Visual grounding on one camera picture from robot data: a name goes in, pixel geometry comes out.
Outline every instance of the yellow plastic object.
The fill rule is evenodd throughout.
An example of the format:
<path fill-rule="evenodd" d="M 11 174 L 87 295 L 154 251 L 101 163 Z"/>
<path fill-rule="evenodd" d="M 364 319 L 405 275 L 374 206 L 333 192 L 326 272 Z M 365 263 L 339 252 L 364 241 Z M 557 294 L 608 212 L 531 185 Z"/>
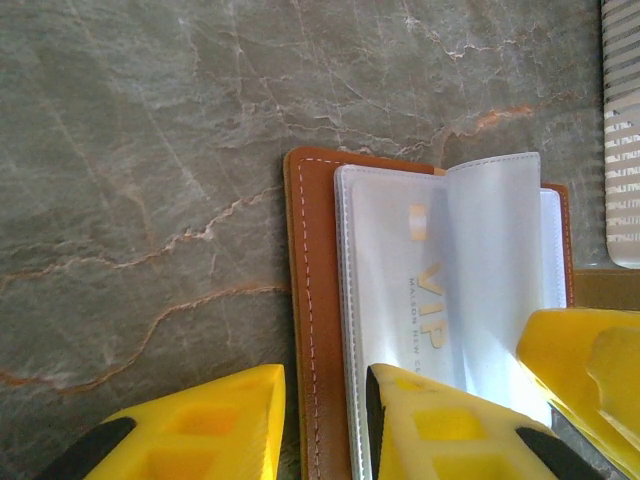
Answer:
<path fill-rule="evenodd" d="M 640 478 L 640 314 L 534 313 L 519 360 L 549 401 L 631 478 Z"/>
<path fill-rule="evenodd" d="M 379 480 L 555 480 L 515 429 L 553 433 L 512 410 L 390 365 L 372 367 L 384 407 Z"/>
<path fill-rule="evenodd" d="M 263 365 L 122 410 L 136 427 L 87 480 L 275 480 L 282 365 Z"/>

